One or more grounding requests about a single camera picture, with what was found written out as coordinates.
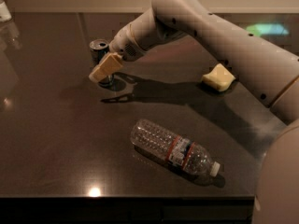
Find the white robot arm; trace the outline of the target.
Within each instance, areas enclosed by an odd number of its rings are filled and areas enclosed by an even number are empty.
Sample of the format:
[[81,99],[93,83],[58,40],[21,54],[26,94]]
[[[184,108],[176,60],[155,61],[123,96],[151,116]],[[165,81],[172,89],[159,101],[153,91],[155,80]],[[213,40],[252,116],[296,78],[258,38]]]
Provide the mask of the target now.
[[267,151],[255,194],[252,224],[299,223],[299,59],[206,10],[198,0],[151,0],[123,27],[90,74],[99,82],[157,45],[187,34],[233,73],[286,123]]

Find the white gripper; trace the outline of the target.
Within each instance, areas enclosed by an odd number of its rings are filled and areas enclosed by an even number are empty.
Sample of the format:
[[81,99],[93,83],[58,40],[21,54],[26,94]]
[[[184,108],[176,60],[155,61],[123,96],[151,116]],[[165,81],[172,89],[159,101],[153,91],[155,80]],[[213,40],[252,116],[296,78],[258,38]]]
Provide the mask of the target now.
[[123,68],[122,59],[134,62],[146,54],[135,41],[132,24],[122,27],[109,43],[109,51],[89,74],[93,83],[101,82]]

